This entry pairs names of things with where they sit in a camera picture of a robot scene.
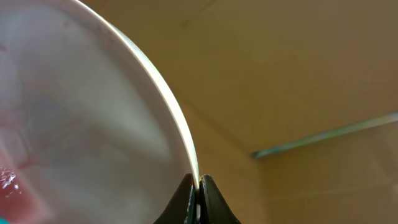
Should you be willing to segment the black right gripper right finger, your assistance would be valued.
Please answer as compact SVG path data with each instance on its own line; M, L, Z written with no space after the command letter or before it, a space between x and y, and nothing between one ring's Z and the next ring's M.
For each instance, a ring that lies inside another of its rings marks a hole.
M241 224L208 174L200 181L199 203L200 224Z

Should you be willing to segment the white plate with pink rim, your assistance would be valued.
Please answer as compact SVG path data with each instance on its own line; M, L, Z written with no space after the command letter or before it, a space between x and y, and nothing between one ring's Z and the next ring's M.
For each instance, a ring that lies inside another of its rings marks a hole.
M1 222L154 223L187 174L162 75L81 1L1 2Z

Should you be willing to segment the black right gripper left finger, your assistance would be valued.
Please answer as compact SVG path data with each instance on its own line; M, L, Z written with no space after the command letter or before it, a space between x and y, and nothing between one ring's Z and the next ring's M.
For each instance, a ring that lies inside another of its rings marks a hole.
M193 175L184 176L170 202L154 224L195 224L196 189Z

